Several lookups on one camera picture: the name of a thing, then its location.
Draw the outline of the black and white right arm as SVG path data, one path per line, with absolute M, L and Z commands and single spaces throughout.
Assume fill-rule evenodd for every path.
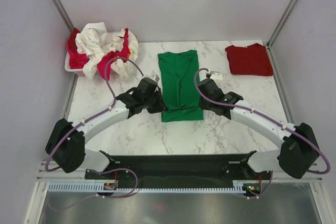
M 248 179 L 267 170 L 282 170 L 287 175 L 301 179 L 318 159 L 318 143 L 311 126 L 294 125 L 277 120 L 234 93 L 224 93 L 214 80 L 206 78 L 197 84 L 202 93 L 199 107 L 241 123 L 258 132 L 277 150 L 250 152 L 242 161 L 241 174 Z

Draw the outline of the green t shirt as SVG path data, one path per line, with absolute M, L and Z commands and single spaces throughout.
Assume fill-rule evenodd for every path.
M 203 110 L 198 106 L 200 95 L 194 84 L 199 69 L 197 51 L 165 52 L 157 56 L 162 97 L 167 107 L 167 111 L 162 112 L 162 122 L 203 120 Z

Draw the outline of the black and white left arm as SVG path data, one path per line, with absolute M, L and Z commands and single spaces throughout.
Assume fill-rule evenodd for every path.
M 143 110 L 149 114 L 167 110 L 158 85 L 159 77 L 153 75 L 140 80 L 137 87 L 120 95 L 97 112 L 74 121 L 57 121 L 46 144 L 49 160 L 54 160 L 58 168 L 72 173 L 80 167 L 94 169 L 103 178 L 111 178 L 115 165 L 103 151 L 91 151 L 85 145 L 96 135 L 110 126 L 127 120 Z

